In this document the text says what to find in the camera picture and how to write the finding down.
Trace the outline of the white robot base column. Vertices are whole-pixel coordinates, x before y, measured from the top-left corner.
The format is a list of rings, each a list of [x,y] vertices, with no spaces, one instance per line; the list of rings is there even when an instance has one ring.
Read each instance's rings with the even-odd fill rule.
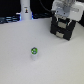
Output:
[[[30,9],[30,0],[20,0],[21,2],[21,19],[31,20],[32,12]]]

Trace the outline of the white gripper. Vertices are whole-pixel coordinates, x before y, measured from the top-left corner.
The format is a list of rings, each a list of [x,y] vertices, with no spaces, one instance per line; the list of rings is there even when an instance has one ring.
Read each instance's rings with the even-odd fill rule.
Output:
[[[54,0],[52,10],[61,17],[75,21],[81,19],[81,4],[76,0]]]

